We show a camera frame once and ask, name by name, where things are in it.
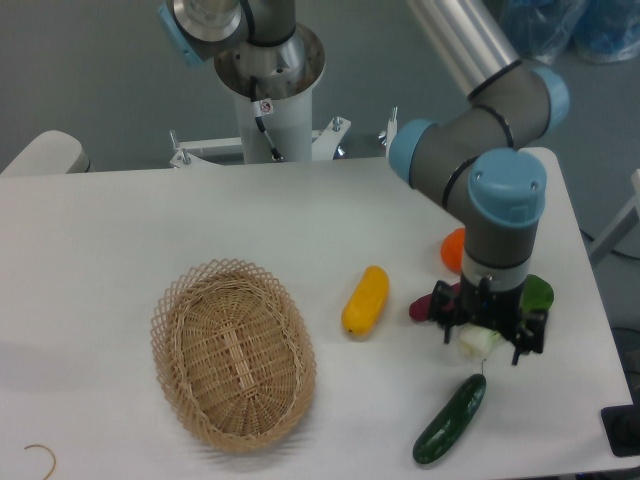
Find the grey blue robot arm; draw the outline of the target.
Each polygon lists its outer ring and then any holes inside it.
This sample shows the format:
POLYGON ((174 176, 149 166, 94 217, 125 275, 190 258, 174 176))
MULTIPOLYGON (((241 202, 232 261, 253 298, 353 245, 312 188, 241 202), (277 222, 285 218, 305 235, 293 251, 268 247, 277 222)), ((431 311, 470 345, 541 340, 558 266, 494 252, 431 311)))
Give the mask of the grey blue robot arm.
MULTIPOLYGON (((434 286, 427 316, 445 331, 473 324, 498 332, 516 356, 541 353, 548 311, 524 291, 547 175, 526 152, 561 122, 564 81, 528 69, 479 1, 413 1, 410 9, 470 107, 439 125, 414 120, 387 132, 392 170, 465 228, 460 281, 434 286)), ((308 161, 320 141, 309 111, 289 102, 309 93, 325 60, 291 1, 165 1, 158 17, 190 65, 213 61, 240 100, 248 163, 308 161)))

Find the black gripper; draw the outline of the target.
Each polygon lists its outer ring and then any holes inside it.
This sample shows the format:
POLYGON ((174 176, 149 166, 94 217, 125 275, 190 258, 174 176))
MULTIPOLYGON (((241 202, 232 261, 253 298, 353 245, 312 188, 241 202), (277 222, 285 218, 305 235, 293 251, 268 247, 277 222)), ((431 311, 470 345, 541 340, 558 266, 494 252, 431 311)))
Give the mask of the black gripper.
POLYGON ((465 275, 460 284, 438 280, 431 293, 428 320, 444 331, 445 344, 450 343, 453 330, 466 323, 499 332, 514 347, 512 365, 522 355, 542 354, 549 311, 521 309, 525 282, 504 291, 494 291, 492 285, 487 278, 475 285, 465 275))

